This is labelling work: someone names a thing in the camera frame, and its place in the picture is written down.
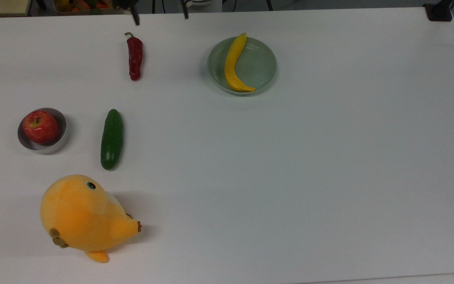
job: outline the plush bird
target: plush bird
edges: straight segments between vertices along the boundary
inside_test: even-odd
[[[83,250],[106,263],[105,249],[141,232],[114,196],[88,176],[75,174],[54,182],[41,200],[41,222],[55,245]]]

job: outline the banana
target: banana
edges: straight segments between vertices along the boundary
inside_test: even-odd
[[[229,53],[227,53],[227,59],[225,60],[225,79],[227,79],[227,84],[229,84],[229,87],[231,87],[232,90],[238,92],[253,92],[255,88],[246,86],[245,83],[241,82],[238,75],[236,75],[236,71],[234,70],[238,58],[245,48],[245,44],[246,33],[240,34],[234,39],[231,48],[229,48]]]

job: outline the red apple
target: red apple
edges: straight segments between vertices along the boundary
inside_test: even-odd
[[[32,142],[46,144],[59,136],[57,120],[46,111],[33,111],[22,123],[24,133]]]

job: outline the green plate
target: green plate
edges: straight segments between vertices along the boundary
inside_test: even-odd
[[[213,47],[208,57],[208,71],[211,79],[223,90],[235,95],[253,95],[267,88],[276,74],[276,57],[263,42],[247,38],[245,48],[236,63],[236,75],[247,86],[254,87],[253,92],[237,92],[227,84],[223,69],[225,59],[234,37],[228,38]]]

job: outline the green cucumber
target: green cucumber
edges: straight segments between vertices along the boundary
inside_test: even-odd
[[[124,124],[116,109],[108,112],[104,121],[101,140],[101,166],[106,170],[115,168],[120,160],[124,145]]]

